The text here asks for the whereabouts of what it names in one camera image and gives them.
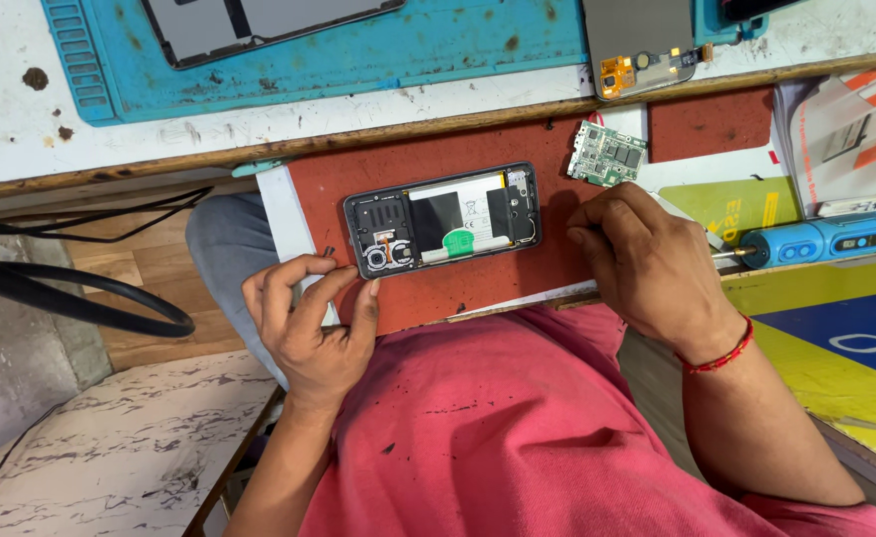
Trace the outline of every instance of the person's left hand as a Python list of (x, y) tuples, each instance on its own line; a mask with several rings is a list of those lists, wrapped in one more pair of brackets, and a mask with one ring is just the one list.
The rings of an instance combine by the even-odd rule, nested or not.
[[(289, 381), (287, 397), (302, 410), (336, 412), (375, 348), (379, 280), (366, 282), (359, 291), (351, 328), (322, 327), (328, 303), (358, 276), (354, 266), (335, 266), (329, 258), (301, 255), (242, 282), (260, 339)], [(292, 287), (307, 274), (325, 277), (309, 286), (290, 311)]]

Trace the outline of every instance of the green circuit board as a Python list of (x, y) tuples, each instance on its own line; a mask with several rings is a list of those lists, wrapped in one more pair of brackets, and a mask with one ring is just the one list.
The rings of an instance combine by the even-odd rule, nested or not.
[(607, 187), (636, 180), (646, 152), (644, 140), (583, 121), (574, 139), (567, 175)]

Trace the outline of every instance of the person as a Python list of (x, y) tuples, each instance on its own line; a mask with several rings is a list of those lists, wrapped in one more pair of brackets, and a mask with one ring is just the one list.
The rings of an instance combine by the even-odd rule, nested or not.
[[(355, 267), (276, 264), (262, 200), (193, 212), (197, 268), (287, 389), (227, 528), (259, 535), (876, 535), (842, 468), (727, 301), (699, 224), (623, 183), (568, 221), (606, 304), (533, 307), (379, 337), (377, 293), (323, 330)], [(294, 311), (292, 287), (324, 275)], [(701, 482), (636, 409), (615, 354), (630, 326), (693, 368), (687, 440)]]

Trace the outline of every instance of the digital display on screwdriver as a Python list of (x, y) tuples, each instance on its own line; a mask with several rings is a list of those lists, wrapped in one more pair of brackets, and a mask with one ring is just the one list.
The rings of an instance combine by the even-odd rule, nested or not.
[(876, 233), (865, 237), (842, 239), (836, 243), (836, 251), (859, 250), (876, 247)]

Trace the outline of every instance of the knee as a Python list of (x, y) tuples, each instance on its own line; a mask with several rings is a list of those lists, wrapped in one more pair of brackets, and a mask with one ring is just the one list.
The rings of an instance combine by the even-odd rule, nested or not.
[(245, 210), (245, 204), (235, 195), (215, 196), (197, 204), (186, 223), (186, 244), (190, 250), (226, 232), (236, 221), (235, 215)]

